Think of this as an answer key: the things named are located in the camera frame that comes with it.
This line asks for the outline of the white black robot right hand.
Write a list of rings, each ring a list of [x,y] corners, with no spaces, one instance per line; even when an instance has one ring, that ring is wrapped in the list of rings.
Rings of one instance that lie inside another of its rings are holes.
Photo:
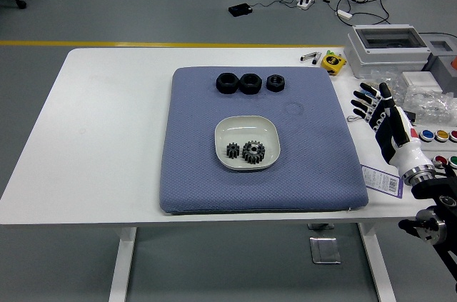
[[[398,169],[406,183],[420,172],[432,174],[434,165],[421,150],[421,140],[404,110],[396,105],[385,83],[375,89],[361,83],[351,100],[353,112],[360,116],[375,133],[385,162]]]

